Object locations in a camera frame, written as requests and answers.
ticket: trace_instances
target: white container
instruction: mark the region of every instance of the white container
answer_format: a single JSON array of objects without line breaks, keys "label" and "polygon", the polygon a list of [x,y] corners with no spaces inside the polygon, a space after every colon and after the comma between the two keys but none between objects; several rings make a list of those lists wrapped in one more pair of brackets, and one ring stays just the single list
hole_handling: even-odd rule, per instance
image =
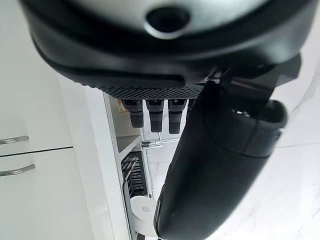
[{"label": "white container", "polygon": [[130,202],[135,231],[144,236],[157,237],[154,228],[157,202],[146,196],[134,196]]}]

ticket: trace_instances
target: white cabinet door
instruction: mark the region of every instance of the white cabinet door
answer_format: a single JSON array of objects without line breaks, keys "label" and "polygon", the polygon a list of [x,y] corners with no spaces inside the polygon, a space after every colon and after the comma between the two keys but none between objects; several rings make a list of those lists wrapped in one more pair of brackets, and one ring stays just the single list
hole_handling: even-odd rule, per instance
[{"label": "white cabinet door", "polygon": [[[33,46],[18,2],[0,5],[0,156],[72,146],[58,74]],[[1,144],[21,136],[29,140]]]},{"label": "white cabinet door", "polygon": [[74,149],[0,157],[0,172],[32,164],[0,176],[0,240],[92,240]]}]

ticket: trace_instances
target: circular hole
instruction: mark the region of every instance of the circular hole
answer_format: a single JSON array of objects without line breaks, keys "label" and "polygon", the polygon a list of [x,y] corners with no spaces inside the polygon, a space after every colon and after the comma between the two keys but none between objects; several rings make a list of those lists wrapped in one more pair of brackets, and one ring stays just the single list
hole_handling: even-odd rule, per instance
[{"label": "circular hole", "polygon": [[179,7],[161,7],[149,12],[146,20],[159,32],[173,33],[188,24],[190,15],[186,10]]}]

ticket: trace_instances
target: white cabinet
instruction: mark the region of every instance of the white cabinet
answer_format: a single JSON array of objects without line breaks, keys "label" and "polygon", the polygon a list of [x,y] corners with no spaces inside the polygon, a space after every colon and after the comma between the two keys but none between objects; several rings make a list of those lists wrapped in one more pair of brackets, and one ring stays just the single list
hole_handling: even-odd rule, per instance
[{"label": "white cabinet", "polygon": [[74,149],[0,157],[0,172],[31,164],[0,176],[0,240],[92,240]]},{"label": "white cabinet", "polygon": [[0,156],[72,146],[58,75],[39,56],[15,0],[0,7]]}]

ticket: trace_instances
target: marble floor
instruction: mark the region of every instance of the marble floor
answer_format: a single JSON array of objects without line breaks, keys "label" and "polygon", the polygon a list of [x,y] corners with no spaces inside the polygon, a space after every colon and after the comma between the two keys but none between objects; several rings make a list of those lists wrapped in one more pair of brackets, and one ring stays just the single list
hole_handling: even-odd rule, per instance
[{"label": "marble floor", "polygon": [[[284,134],[243,201],[208,240],[320,239],[319,29],[317,14],[302,49],[299,78],[276,88],[272,95],[289,113]],[[172,138],[167,121],[168,117],[162,135]],[[148,129],[144,132],[146,138],[157,137]],[[154,199],[159,197],[176,147],[170,143],[147,151]]]}]

